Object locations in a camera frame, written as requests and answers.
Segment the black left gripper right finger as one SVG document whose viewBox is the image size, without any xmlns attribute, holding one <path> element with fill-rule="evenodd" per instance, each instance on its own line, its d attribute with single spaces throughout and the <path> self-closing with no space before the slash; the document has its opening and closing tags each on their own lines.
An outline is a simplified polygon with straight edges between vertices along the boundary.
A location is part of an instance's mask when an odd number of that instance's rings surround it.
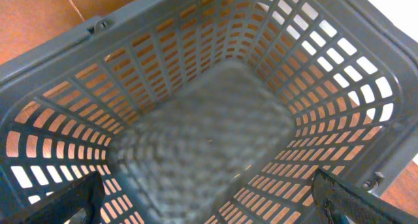
<svg viewBox="0 0 418 224">
<path fill-rule="evenodd" d="M 334 174 L 317 169 L 312 197 L 320 223 L 417 223 L 417 218 Z"/>
</svg>

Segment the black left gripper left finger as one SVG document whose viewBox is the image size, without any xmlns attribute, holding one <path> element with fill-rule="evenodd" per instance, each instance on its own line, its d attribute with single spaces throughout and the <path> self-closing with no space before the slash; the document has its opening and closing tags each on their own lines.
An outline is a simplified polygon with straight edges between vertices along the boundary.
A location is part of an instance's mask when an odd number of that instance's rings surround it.
<svg viewBox="0 0 418 224">
<path fill-rule="evenodd" d="M 91 172 L 1 223 L 99 223 L 105 198 L 99 172 Z"/>
</svg>

